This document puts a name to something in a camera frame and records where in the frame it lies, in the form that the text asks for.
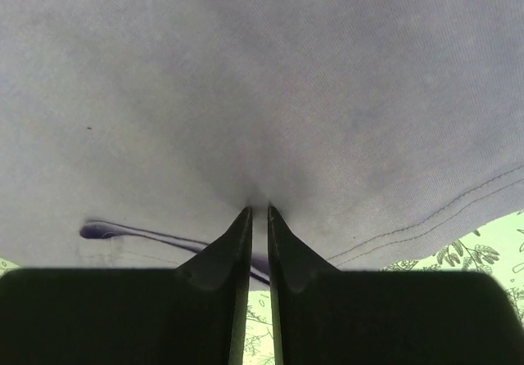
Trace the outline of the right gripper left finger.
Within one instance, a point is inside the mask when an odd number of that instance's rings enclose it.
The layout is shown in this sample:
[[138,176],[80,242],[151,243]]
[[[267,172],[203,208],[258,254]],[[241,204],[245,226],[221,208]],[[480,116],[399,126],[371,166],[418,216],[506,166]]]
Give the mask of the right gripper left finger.
[[177,268],[18,268],[1,279],[4,364],[239,364],[252,211]]

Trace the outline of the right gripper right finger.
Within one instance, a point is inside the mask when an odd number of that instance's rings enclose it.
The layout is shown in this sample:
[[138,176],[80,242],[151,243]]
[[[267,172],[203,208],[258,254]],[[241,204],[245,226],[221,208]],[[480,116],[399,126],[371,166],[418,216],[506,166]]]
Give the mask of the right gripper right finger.
[[514,312],[490,276],[341,271],[268,208],[278,364],[511,364]]

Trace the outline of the purple t shirt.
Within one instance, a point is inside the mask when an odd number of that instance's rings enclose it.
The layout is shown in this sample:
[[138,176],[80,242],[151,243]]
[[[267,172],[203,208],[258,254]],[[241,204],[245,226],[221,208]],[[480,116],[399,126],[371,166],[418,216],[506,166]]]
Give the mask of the purple t shirt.
[[523,207],[523,0],[1,0],[1,256],[176,266],[268,205],[339,268]]

